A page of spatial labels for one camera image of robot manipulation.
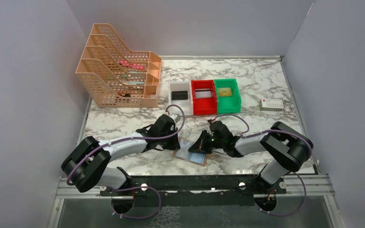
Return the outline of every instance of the gray wall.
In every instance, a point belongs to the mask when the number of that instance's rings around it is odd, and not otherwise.
[[[87,95],[65,0],[0,1],[0,227],[46,227]]]
[[[317,0],[284,58],[347,227],[365,227],[365,0]]]
[[[110,23],[159,55],[284,55],[314,0],[67,0],[84,33]]]

